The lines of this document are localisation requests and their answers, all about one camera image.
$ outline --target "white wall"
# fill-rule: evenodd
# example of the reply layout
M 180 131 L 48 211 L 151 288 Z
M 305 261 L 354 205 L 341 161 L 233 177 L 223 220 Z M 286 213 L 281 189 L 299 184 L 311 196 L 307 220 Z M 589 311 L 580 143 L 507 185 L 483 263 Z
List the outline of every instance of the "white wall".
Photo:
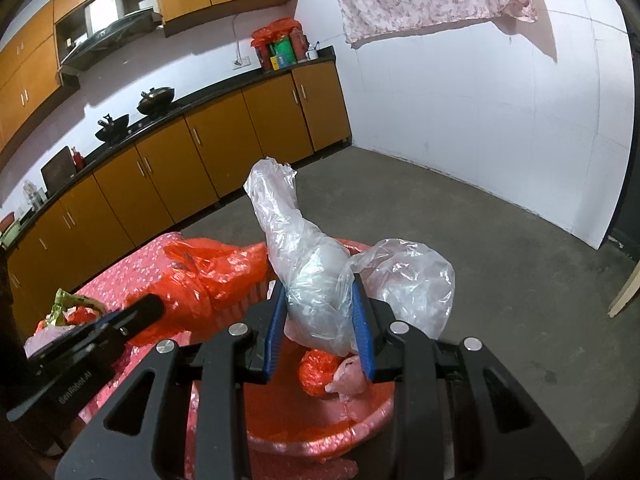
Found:
M 534 1 L 532 25 L 465 23 L 357 50 L 345 43 L 337 0 L 288 7 L 311 41 L 336 49 L 355 145 L 481 187 L 597 247 L 631 142 L 625 23 L 615 0 Z M 238 36 L 286 11 L 239 16 Z M 247 40 L 241 48 L 250 69 L 258 66 Z M 133 121 L 140 90 L 170 85 L 183 96 L 235 74 L 235 56 L 227 18 L 168 40 L 157 31 L 98 63 L 0 173 L 1 211 L 24 203 L 23 180 L 41 183 L 41 166 L 62 146 L 96 147 L 101 115 L 128 112 Z

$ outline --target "gray floor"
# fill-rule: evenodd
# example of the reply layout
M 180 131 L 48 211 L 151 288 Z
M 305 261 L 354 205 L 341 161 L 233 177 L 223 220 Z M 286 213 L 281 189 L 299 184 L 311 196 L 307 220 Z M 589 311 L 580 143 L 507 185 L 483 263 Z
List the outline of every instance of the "gray floor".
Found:
M 610 244 L 595 251 L 476 188 L 357 148 L 305 166 L 296 187 L 303 215 L 331 236 L 405 238 L 446 257 L 456 292 L 443 338 L 482 339 L 583 463 L 615 442 L 640 391 L 640 304 L 606 315 L 634 268 L 624 254 Z M 264 239 L 246 196 L 183 234 Z

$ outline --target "power outlet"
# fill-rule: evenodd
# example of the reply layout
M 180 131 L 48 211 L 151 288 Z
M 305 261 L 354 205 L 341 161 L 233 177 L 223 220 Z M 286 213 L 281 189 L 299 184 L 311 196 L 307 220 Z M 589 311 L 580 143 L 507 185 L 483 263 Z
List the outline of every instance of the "power outlet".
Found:
M 245 66 L 249 66 L 251 65 L 251 60 L 249 59 L 249 57 L 242 57 L 240 59 L 241 63 L 238 65 L 236 64 L 236 62 L 234 61 L 232 64 L 234 66 L 234 70 L 238 70 L 239 68 L 244 68 Z

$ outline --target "black countertop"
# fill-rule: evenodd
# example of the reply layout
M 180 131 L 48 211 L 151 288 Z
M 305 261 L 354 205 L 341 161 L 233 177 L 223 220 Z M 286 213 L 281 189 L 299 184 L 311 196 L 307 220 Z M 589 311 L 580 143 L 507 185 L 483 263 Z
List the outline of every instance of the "black countertop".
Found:
M 45 205 L 21 226 L 20 233 L 17 235 L 15 240 L 7 247 L 7 252 L 10 252 L 18 243 L 20 243 L 20 240 L 22 239 L 24 234 L 36 223 L 38 218 L 40 218 L 40 216 L 62 195 L 64 195 L 69 189 L 75 186 L 75 184 L 79 180 L 82 180 L 83 177 L 92 173 L 93 170 L 96 170 L 111 157 L 123 152 L 137 140 L 140 140 L 142 137 L 146 137 L 149 134 L 153 133 L 160 126 L 169 123 L 175 118 L 189 112 L 190 110 L 193 110 L 194 108 L 197 108 L 200 105 L 206 104 L 207 102 L 217 97 L 228 94 L 229 92 L 233 92 L 245 86 L 281 76 L 283 74 L 291 72 L 293 69 L 300 66 L 324 63 L 327 61 L 335 61 L 335 51 L 332 46 L 328 46 L 318 50 L 318 59 L 303 61 L 295 65 L 287 66 L 286 68 L 281 68 L 279 70 L 269 70 L 268 72 L 263 68 L 257 68 L 255 70 L 241 73 L 217 83 L 213 83 L 213 85 L 206 86 L 204 88 L 201 88 L 200 90 L 192 92 L 191 94 L 185 95 L 178 100 L 175 100 L 172 103 L 171 108 L 169 108 L 169 110 L 162 116 L 154 118 L 146 117 L 137 123 L 130 124 L 129 129 L 132 130 L 133 128 L 132 133 L 129 134 L 124 140 L 114 146 L 107 146 L 107 144 L 103 144 L 85 157 L 87 165 L 82 168 L 81 171 L 78 171 L 78 173 L 76 173 L 76 176 L 73 177 L 72 180 L 67 182 L 64 187 L 50 196 Z

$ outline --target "range hood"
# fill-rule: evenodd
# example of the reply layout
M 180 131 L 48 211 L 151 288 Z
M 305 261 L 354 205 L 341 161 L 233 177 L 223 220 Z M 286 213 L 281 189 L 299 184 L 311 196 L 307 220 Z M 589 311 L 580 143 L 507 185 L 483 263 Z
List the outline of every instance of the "range hood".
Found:
M 111 52 L 136 38 L 148 34 L 162 23 L 162 16 L 153 8 L 136 10 L 93 34 L 60 62 L 60 72 L 77 75 L 87 70 Z

